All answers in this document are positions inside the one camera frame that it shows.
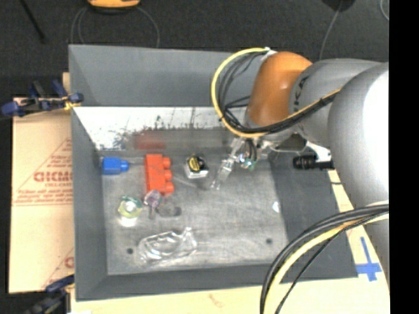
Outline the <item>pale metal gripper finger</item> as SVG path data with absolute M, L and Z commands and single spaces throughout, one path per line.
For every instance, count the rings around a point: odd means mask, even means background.
M 217 189 L 218 190 L 224 185 L 224 183 L 226 182 L 226 180 L 232 173 L 233 169 L 234 169 L 234 164 L 223 164 L 220 167 L 219 172 L 217 174 Z
M 221 162 L 220 168 L 218 169 L 214 180 L 211 183 L 212 188 L 220 188 L 221 185 L 227 180 L 230 175 L 230 162 L 228 160 L 223 160 Z

